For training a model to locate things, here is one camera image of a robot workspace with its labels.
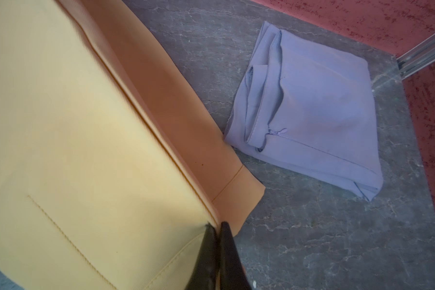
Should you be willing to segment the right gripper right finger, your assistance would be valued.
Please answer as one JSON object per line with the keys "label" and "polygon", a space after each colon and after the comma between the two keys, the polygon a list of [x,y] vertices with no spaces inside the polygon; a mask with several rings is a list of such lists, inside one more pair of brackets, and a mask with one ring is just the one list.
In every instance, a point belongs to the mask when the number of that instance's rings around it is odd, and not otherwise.
{"label": "right gripper right finger", "polygon": [[219,267],[220,290],[252,290],[240,261],[228,222],[221,223]]}

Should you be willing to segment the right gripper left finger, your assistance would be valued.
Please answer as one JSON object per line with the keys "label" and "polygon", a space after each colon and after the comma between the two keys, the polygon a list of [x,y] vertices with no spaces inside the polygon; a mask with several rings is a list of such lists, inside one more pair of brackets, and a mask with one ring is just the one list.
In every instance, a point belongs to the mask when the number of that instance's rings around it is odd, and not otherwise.
{"label": "right gripper left finger", "polygon": [[186,290],[215,290],[218,273],[218,236],[207,224],[192,275]]}

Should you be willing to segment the yellow skirt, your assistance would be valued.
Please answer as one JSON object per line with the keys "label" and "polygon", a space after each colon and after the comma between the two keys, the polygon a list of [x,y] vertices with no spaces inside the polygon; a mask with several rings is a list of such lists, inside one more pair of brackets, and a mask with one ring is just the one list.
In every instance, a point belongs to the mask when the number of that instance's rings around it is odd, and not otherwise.
{"label": "yellow skirt", "polygon": [[264,191],[124,2],[0,1],[0,271],[14,283],[185,290],[206,225],[234,237]]}

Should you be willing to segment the lavender skirt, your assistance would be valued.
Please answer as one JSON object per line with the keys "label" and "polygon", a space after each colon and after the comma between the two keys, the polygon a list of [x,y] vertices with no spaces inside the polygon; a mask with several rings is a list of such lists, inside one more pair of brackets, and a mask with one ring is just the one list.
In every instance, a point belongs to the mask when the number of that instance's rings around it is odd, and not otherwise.
{"label": "lavender skirt", "polygon": [[265,22],[225,141],[371,201],[384,178],[367,61]]}

